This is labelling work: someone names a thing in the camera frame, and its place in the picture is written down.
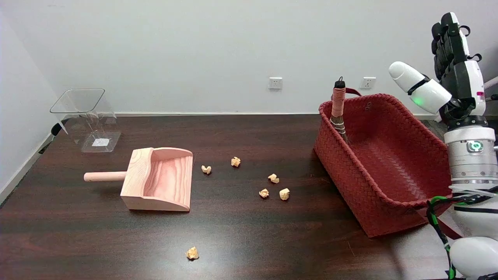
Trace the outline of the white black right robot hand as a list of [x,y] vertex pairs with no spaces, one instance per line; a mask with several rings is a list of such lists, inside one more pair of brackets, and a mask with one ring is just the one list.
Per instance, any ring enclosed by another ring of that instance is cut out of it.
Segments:
[[463,126],[487,126],[486,101],[479,61],[470,55],[466,25],[459,24],[453,12],[443,14],[432,28],[431,51],[436,78],[431,79],[412,66],[396,61],[388,72],[393,81],[418,107],[438,114],[450,130]]

